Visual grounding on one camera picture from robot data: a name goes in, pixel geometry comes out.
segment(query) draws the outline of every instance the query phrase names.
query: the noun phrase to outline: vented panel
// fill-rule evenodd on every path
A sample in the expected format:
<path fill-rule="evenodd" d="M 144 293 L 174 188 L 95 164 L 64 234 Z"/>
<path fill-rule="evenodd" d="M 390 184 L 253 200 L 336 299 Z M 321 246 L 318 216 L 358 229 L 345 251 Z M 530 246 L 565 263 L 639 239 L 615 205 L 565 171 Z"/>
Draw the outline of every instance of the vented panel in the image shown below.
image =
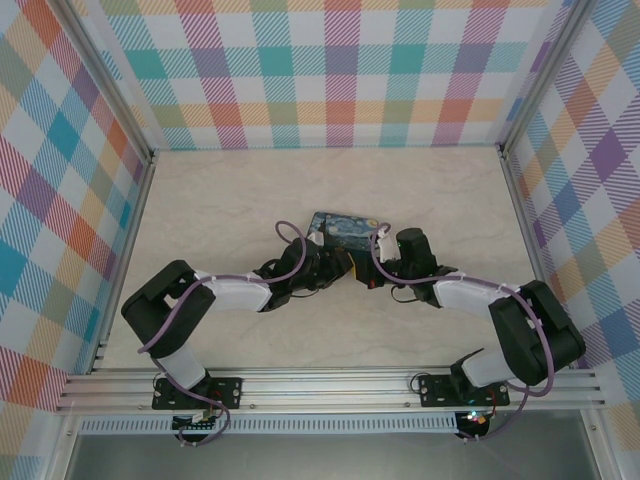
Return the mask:
<path fill-rule="evenodd" d="M 81 435 L 149 435 L 176 433 L 168 415 L 86 417 Z M 379 415 L 238 415 L 231 417 L 227 433 L 372 434 L 452 433 L 454 414 L 413 413 Z M 210 430 L 198 430 L 209 433 Z"/>

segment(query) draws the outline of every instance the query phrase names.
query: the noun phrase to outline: metal mounting plate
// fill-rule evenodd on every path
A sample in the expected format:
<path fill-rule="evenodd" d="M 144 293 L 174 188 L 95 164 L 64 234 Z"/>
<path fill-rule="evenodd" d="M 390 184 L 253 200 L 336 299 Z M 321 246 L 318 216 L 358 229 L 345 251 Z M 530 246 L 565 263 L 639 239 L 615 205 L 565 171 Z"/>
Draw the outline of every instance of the metal mounting plate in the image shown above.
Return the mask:
<path fill-rule="evenodd" d="M 460 399 L 451 383 L 450 375 L 420 375 L 417 381 L 420 404 L 423 407 L 460 407 Z M 476 390 L 470 395 L 469 407 L 491 407 L 494 401 L 496 407 L 509 405 L 509 391 L 505 385 L 493 383 Z"/>
<path fill-rule="evenodd" d="M 217 377 L 210 380 L 211 398 L 218 400 L 230 410 L 240 408 L 242 395 L 242 379 L 238 377 Z M 154 392 L 151 397 L 151 408 L 154 410 L 194 410 L 206 409 L 210 405 L 184 395 L 176 389 L 166 378 L 159 378 L 154 382 Z"/>

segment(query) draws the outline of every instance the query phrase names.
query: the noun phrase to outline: beige floor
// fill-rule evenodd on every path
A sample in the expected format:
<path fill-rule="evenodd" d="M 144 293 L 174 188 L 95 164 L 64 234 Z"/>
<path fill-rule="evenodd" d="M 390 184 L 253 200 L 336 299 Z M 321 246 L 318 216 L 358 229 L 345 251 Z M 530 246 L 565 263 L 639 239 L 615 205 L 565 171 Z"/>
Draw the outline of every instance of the beige floor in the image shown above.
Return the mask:
<path fill-rule="evenodd" d="M 493 148 L 171 152 L 160 156 L 122 299 L 169 261 L 245 273 L 279 257 L 273 224 L 317 210 L 421 227 L 440 263 L 487 279 L 533 278 Z M 207 366 L 442 365 L 497 343 L 493 327 L 350 276 L 271 313 L 205 316 L 191 344 Z M 105 367 L 146 366 L 118 314 Z"/>

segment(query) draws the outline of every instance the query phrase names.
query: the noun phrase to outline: plaid wall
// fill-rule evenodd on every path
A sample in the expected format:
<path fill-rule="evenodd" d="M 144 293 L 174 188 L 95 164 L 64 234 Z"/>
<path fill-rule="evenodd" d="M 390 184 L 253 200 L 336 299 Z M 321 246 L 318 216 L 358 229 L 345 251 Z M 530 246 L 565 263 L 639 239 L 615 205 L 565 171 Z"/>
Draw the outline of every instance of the plaid wall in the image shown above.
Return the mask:
<path fill-rule="evenodd" d="M 636 466 L 639 5 L 600 0 L 513 158 L 548 278 L 580 327 L 587 342 L 586 361 L 599 373 L 613 405 L 619 459 Z"/>
<path fill-rule="evenodd" d="M 504 141 L 506 140 L 507 134 L 511 129 L 511 125 L 513 125 L 513 121 L 515 120 L 516 115 L 520 111 L 522 102 L 524 102 L 524 99 L 527 98 L 527 95 L 529 95 L 529 92 L 533 88 L 533 85 L 535 84 L 538 78 L 538 74 L 540 73 L 540 68 L 542 67 L 545 59 L 547 58 L 547 55 L 551 51 L 551 46 L 555 43 L 556 39 L 558 38 L 558 35 L 560 34 L 562 27 L 564 26 L 564 23 L 567 20 L 569 13 L 571 12 L 571 8 L 575 3 L 576 3 L 576 0 L 562 1 L 562 6 L 558 10 L 558 13 L 556 14 L 556 18 L 554 19 L 553 24 L 551 25 L 551 28 L 547 32 L 544 42 L 542 43 L 542 47 L 540 48 L 538 55 L 536 55 L 536 59 L 531 64 L 531 68 L 527 73 L 525 81 L 522 83 L 522 86 L 520 87 L 520 91 L 518 92 L 518 96 L 516 97 L 515 102 L 513 102 L 513 105 L 511 106 L 511 110 L 509 110 L 509 115 L 507 115 L 507 120 L 504 122 L 504 125 L 502 126 L 502 130 L 500 131 L 500 135 L 498 136 L 498 142 L 504 143 Z"/>
<path fill-rule="evenodd" d="M 142 162 L 44 0 L 0 2 L 0 479 L 34 478 Z"/>
<path fill-rule="evenodd" d="M 102 55 L 102 59 L 104 60 L 105 65 L 107 66 L 107 68 L 109 69 L 109 72 L 111 73 L 111 77 L 113 78 L 118 88 L 120 89 L 120 93 L 122 94 L 125 102 L 129 105 L 129 108 L 131 109 L 133 116 L 138 122 L 138 125 L 140 126 L 140 129 L 142 130 L 142 133 L 145 139 L 147 140 L 149 145 L 155 145 L 155 139 L 151 135 L 149 125 L 147 124 L 147 121 L 145 120 L 144 115 L 142 115 L 142 112 L 140 111 L 140 107 L 136 104 L 133 98 L 133 95 L 131 94 L 131 90 L 127 86 L 127 82 L 124 81 L 122 73 L 120 72 L 120 69 L 116 65 L 116 62 L 113 59 L 113 56 L 111 55 L 111 52 L 105 45 L 104 41 L 102 40 L 102 37 L 98 34 L 98 29 L 95 23 L 93 22 L 91 17 L 89 17 L 89 12 L 87 11 L 85 0 L 71 0 L 71 3 L 76 9 L 78 16 L 80 17 L 80 19 L 82 20 L 82 23 L 84 24 L 84 28 L 86 29 L 87 33 L 91 37 L 91 40 L 93 41 L 94 45 L 100 51 L 100 54 Z"/>
<path fill-rule="evenodd" d="M 128 60 L 125 97 L 172 149 L 493 144 L 550 4 L 84 1 L 106 16 L 110 32 L 85 23 L 108 63 L 114 33 Z"/>

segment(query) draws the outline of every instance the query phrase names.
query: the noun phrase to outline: aluminum rail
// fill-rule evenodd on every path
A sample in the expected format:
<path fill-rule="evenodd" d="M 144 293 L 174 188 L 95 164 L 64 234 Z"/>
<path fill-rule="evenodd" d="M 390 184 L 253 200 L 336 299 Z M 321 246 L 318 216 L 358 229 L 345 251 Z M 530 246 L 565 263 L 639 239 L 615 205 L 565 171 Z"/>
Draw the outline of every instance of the aluminum rail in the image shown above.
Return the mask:
<path fill-rule="evenodd" d="M 422 408 L 409 390 L 416 373 L 447 374 L 448 368 L 362 367 L 302 369 L 210 369 L 214 377 L 241 377 L 239 412 L 259 414 L 453 412 L 461 407 Z M 69 377 L 58 404 L 61 415 L 175 414 L 151 409 L 152 369 L 98 369 Z M 515 410 L 522 394 L 511 391 Z M 565 369 L 543 398 L 530 398 L 527 410 L 603 408 L 604 396 L 591 370 Z"/>

